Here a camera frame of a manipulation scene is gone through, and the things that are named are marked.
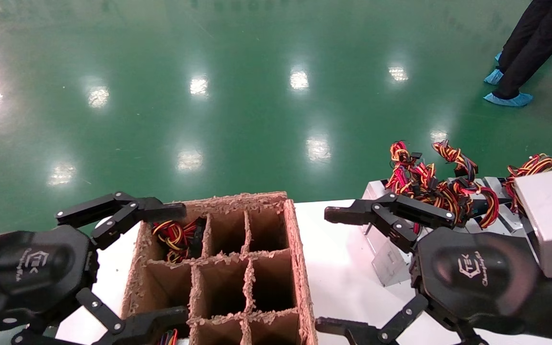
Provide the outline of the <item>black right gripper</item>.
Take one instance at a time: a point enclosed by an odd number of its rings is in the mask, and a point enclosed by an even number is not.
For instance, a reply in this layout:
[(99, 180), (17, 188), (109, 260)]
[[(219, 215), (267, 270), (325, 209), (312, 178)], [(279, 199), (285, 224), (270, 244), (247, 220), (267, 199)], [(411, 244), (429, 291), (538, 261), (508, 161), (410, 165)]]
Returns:
[[(527, 240), (457, 233), (451, 230), (456, 223), (452, 212), (395, 194), (355, 199), (348, 207), (328, 206), (324, 219), (373, 225), (403, 253), (415, 247), (410, 271), (421, 295), (381, 328), (319, 317), (318, 332), (343, 336), (351, 345), (397, 345), (397, 338), (428, 307), (427, 313), (451, 331), (464, 326), (552, 339), (552, 278), (541, 271)], [(436, 230), (417, 243), (409, 221)]]

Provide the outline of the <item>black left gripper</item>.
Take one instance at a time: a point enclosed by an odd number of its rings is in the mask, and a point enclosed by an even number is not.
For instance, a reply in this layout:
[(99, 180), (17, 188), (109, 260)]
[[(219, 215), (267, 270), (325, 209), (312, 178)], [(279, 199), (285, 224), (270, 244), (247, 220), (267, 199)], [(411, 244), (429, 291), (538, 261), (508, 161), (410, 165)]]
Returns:
[[(77, 230), (104, 218), (107, 221), (91, 233), (92, 240)], [(107, 249), (140, 221), (185, 218), (184, 203), (164, 204), (155, 197), (116, 192), (60, 210), (55, 229), (0, 234), (0, 331), (28, 324), (13, 337), (13, 345), (69, 345), (44, 336), (44, 328), (83, 306), (106, 328), (95, 345), (154, 343), (185, 324), (188, 309), (172, 307), (121, 319), (90, 289), (98, 271), (95, 247)]]

